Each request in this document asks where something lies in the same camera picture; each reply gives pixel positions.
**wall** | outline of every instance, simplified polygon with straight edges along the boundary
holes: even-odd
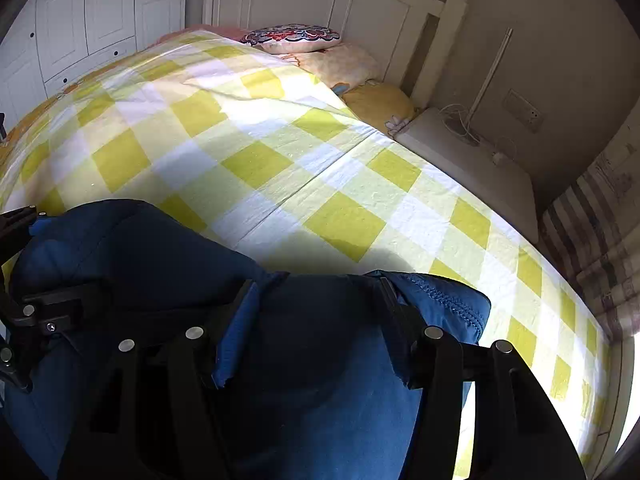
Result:
[[[199,23],[201,12],[202,0],[187,0],[188,24]],[[471,105],[507,27],[513,39],[473,126],[509,154],[516,145],[542,211],[638,99],[640,39],[614,0],[469,0],[433,104]],[[546,115],[536,134],[502,108],[509,88]]]

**electrical socket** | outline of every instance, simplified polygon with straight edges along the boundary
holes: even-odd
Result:
[[[545,120],[544,115],[513,88],[509,90],[507,96],[502,101],[502,107],[524,124],[532,133],[538,131],[540,124]]]

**bedspread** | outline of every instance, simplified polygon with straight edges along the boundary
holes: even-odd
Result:
[[[270,270],[430,272],[478,288],[493,304],[481,344],[514,343],[587,458],[608,345],[584,303],[494,211],[315,76],[190,32],[61,94],[10,149],[3,210],[137,198]],[[473,410],[470,396],[465,478]]]

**nightstand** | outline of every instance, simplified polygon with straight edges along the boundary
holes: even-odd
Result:
[[[466,187],[529,242],[538,242],[538,220],[531,179],[509,158],[493,162],[490,144],[471,146],[443,124],[437,108],[428,108],[396,135],[396,141]]]

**headboard panel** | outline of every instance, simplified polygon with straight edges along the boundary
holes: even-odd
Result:
[[[255,29],[325,25],[376,58],[385,82],[400,86],[429,15],[440,19],[412,100],[426,107],[466,10],[466,0],[204,0],[204,23]]]

